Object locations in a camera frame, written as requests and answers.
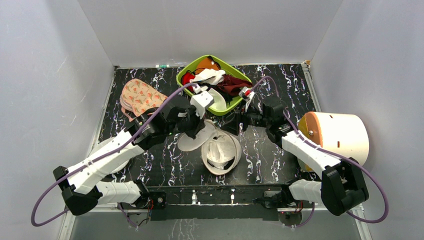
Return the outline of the white mesh laundry bag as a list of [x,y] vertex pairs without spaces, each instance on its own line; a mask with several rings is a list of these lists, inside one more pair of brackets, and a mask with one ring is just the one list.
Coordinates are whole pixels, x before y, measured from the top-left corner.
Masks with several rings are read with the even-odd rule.
[[196,149],[201,151],[201,159],[210,173],[221,176],[229,173],[239,163],[242,147],[236,137],[219,127],[213,121],[204,121],[205,127],[195,138],[182,134],[177,142],[177,147],[183,152]]

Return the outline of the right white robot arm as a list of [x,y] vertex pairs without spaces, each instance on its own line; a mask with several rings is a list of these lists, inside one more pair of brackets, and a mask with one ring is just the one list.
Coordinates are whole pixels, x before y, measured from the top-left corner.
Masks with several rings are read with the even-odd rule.
[[279,198],[286,206],[295,207],[300,201],[314,202],[340,216],[369,199],[358,162],[331,154],[307,139],[281,103],[266,99],[261,110],[253,106],[236,109],[225,118],[221,129],[238,135],[249,126],[265,128],[272,143],[304,161],[319,176],[319,181],[298,179],[287,183]]

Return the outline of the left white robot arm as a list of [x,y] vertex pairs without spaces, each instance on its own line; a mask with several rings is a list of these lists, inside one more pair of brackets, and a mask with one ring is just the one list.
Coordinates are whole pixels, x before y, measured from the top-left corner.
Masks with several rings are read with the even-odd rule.
[[151,147],[164,143],[168,136],[185,133],[195,139],[205,127],[206,109],[214,103],[205,93],[190,100],[169,96],[160,107],[152,107],[136,117],[115,137],[102,142],[102,147],[85,160],[71,167],[57,167],[56,180],[69,211],[80,216],[97,205],[126,203],[144,208],[152,196],[140,180],[104,182],[110,174],[120,171],[130,159]]

